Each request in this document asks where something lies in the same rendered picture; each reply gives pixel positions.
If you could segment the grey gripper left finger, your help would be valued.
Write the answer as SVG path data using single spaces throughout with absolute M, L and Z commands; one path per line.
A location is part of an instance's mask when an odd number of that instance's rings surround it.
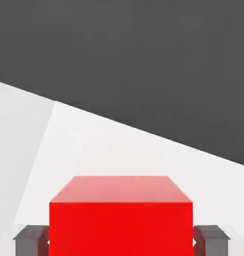
M 49 256 L 48 225 L 26 225 L 14 238 L 15 256 Z

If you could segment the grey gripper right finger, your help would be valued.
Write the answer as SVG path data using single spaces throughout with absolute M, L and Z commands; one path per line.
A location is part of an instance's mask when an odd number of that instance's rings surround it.
M 230 237 L 217 225 L 195 225 L 193 227 L 194 256 L 228 256 Z

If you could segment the small red cube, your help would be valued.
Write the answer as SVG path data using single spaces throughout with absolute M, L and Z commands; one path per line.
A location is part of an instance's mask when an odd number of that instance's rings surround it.
M 76 176 L 49 222 L 49 256 L 193 256 L 193 203 L 167 176 Z

